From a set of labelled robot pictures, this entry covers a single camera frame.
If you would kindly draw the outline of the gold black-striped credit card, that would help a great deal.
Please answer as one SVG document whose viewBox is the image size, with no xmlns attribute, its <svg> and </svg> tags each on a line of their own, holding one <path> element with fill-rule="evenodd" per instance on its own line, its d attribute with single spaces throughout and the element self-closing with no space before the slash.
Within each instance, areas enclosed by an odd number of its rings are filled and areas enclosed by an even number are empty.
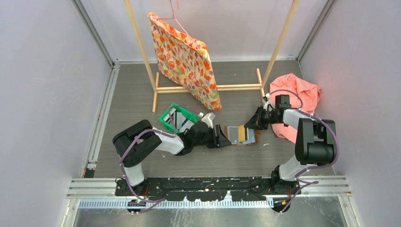
<svg viewBox="0 0 401 227">
<path fill-rule="evenodd" d="M 248 140 L 248 128 L 245 125 L 238 126 L 238 141 L 240 143 Z"/>
</svg>

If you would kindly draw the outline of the brown leather card holder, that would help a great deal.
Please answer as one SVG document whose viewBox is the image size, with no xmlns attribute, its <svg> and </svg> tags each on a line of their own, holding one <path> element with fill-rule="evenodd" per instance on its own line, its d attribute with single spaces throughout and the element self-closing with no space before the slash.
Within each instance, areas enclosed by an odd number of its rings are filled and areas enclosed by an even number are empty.
<svg viewBox="0 0 401 227">
<path fill-rule="evenodd" d="M 226 126 L 225 135 L 233 146 L 251 146 L 258 144 L 260 132 L 244 125 Z"/>
</svg>

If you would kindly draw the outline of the green plastic card bin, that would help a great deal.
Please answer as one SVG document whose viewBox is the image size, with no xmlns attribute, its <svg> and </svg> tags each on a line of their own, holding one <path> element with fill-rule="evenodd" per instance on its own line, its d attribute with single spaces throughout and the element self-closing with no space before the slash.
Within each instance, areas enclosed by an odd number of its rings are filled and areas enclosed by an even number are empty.
<svg viewBox="0 0 401 227">
<path fill-rule="evenodd" d="M 159 117 L 165 129 L 181 133 L 190 129 L 195 123 L 200 121 L 198 115 L 188 107 L 179 106 L 172 103 L 169 108 Z"/>
</svg>

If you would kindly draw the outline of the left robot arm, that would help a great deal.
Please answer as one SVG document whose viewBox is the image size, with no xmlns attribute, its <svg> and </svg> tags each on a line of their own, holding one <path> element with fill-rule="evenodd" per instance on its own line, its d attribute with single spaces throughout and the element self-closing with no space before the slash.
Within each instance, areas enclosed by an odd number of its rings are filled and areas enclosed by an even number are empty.
<svg viewBox="0 0 401 227">
<path fill-rule="evenodd" d="M 112 139 L 119 165 L 128 179 L 127 190 L 134 196 L 145 190 L 145 176 L 141 162 L 153 151 L 165 151 L 175 156 L 184 156 L 195 147 L 205 146 L 209 149 L 231 146 L 220 125 L 211 126 L 198 121 L 184 132 L 170 134 L 153 127 L 148 120 L 142 120 L 123 130 Z"/>
</svg>

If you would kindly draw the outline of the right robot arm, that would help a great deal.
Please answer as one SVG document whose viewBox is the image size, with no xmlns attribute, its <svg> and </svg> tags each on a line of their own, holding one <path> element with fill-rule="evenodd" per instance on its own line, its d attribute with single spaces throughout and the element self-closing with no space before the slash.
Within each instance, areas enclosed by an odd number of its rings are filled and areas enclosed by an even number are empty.
<svg viewBox="0 0 401 227">
<path fill-rule="evenodd" d="M 266 96 L 264 100 L 265 105 L 257 108 L 244 125 L 246 128 L 265 130 L 268 126 L 283 124 L 296 129 L 294 156 L 271 173 L 270 189 L 276 194 L 282 194 L 308 170 L 331 166 L 338 159 L 335 122 L 319 119 L 302 112 L 300 108 L 294 108 L 289 95 L 277 95 L 275 102 Z"/>
</svg>

